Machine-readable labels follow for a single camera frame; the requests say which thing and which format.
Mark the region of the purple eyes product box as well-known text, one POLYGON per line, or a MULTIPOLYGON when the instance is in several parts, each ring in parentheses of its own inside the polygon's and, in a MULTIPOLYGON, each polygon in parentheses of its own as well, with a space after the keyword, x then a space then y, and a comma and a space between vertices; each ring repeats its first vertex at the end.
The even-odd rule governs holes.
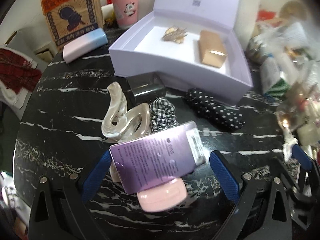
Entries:
POLYGON ((127 194, 181 178, 206 162, 194 121, 113 145, 110 154, 127 194))

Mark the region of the black polka dot scrunchie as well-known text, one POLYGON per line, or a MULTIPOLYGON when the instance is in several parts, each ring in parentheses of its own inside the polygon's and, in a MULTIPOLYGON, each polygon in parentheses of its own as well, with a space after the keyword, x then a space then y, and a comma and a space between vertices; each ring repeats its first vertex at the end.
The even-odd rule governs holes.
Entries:
POLYGON ((233 133, 245 124, 241 113, 217 102, 213 94, 205 90, 189 89, 185 94, 185 101, 199 118, 206 119, 221 131, 233 133))

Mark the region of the pink round compact case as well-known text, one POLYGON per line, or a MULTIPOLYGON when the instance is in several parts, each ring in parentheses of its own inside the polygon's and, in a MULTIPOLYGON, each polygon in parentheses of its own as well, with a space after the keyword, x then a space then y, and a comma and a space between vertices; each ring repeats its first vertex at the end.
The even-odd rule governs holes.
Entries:
POLYGON ((188 196, 181 176, 170 174, 157 163, 124 167, 113 162, 110 173, 115 182, 122 184, 125 193, 137 196, 140 207, 148 213, 170 210, 188 196))

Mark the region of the pearl wavy hair claw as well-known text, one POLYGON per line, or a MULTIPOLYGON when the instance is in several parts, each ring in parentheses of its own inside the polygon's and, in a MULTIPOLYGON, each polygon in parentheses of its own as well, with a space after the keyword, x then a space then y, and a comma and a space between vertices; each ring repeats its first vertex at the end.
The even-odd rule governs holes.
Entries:
POLYGON ((126 97, 116 81, 107 90, 110 105, 101 125, 103 136, 115 142, 125 142, 150 134, 149 105, 141 103, 127 109, 126 97))

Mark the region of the black white gingham scrunchie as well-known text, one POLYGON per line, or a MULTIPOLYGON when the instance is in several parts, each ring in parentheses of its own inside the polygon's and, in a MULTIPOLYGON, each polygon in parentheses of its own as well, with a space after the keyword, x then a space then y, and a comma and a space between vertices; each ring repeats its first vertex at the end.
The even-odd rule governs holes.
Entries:
POLYGON ((164 131, 178 125, 176 108, 166 98, 157 98, 150 105, 150 127, 153 133, 164 131))

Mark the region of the black translucent hair claw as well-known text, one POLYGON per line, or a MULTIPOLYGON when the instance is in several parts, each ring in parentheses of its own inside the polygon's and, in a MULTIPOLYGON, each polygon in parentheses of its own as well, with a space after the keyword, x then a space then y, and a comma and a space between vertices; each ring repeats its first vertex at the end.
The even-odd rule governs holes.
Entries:
POLYGON ((128 96, 134 106, 141 103, 151 104, 157 98, 165 97, 166 87, 156 73, 145 73, 126 78, 128 96))

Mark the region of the gold rectangular box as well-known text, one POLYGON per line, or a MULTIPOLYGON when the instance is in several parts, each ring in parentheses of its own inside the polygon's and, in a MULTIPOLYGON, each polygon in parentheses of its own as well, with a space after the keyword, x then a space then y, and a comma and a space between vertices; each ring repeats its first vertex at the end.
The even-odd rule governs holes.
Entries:
POLYGON ((221 68, 227 58, 227 50, 219 34, 207 30, 200 32, 198 40, 200 62, 211 67, 221 68))

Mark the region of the gold butterfly hair clip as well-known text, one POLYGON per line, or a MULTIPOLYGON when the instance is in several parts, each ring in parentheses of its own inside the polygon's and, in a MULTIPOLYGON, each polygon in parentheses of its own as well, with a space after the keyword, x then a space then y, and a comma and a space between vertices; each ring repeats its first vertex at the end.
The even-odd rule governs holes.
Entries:
POLYGON ((162 36, 162 40, 175 42, 176 44, 182 44, 186 36, 187 31, 185 29, 172 26, 165 31, 164 35, 162 36))

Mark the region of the clear wine glass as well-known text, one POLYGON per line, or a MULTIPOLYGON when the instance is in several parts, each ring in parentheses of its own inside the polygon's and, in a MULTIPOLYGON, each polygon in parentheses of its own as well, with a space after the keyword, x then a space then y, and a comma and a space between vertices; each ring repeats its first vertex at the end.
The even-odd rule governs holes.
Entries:
POLYGON ((277 107, 277 121, 285 131, 294 132, 307 124, 319 126, 319 83, 295 82, 277 107))

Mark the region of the green white medicine box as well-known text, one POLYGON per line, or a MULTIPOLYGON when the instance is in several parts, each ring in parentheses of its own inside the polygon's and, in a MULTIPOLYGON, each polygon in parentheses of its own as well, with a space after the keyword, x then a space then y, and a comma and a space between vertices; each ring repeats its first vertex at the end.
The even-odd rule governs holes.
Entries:
POLYGON ((267 57, 260 66, 262 93, 277 100, 291 88, 285 73, 274 57, 267 57))

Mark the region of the red plaid scarf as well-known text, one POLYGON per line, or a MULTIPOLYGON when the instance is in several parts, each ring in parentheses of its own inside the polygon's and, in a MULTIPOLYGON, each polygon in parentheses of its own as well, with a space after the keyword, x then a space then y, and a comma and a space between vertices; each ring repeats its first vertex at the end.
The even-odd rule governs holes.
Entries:
POLYGON ((22 88, 33 91, 42 72, 15 52, 1 48, 1 81, 7 89, 18 94, 22 88))

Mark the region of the woven straw fan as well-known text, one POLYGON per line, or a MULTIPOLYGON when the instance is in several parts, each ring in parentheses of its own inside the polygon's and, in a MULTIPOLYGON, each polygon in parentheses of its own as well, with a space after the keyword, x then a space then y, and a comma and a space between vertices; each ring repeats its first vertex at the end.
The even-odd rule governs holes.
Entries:
POLYGON ((287 20, 296 18, 301 21, 306 21, 307 10, 303 3, 299 1, 289 1, 281 7, 279 17, 287 20))

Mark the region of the lavender open gift box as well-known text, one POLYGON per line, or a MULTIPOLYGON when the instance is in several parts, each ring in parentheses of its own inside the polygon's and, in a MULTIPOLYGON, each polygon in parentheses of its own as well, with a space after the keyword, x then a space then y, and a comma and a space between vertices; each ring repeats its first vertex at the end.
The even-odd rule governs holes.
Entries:
POLYGON ((109 48, 116 76, 156 72, 170 88, 200 88, 215 100, 236 105, 253 82, 244 51, 233 27, 239 0, 155 0, 153 11, 139 20, 109 48), (182 44, 163 41, 176 26, 187 31, 182 44), (200 62, 200 32, 219 34, 227 59, 221 68, 200 62))

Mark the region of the brown paper snack bag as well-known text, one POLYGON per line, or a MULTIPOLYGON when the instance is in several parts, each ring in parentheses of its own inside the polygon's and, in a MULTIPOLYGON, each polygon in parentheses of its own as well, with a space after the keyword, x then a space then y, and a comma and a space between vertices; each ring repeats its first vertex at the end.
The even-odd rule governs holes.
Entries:
POLYGON ((100 0, 41 0, 41 7, 59 52, 72 40, 104 25, 100 0))

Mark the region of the lower pink panda cup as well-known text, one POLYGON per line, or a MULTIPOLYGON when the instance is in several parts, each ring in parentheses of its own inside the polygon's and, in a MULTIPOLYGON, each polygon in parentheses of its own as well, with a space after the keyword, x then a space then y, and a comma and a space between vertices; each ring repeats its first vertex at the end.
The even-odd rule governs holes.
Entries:
POLYGON ((127 29, 138 21, 139 0, 112 0, 117 24, 127 29))

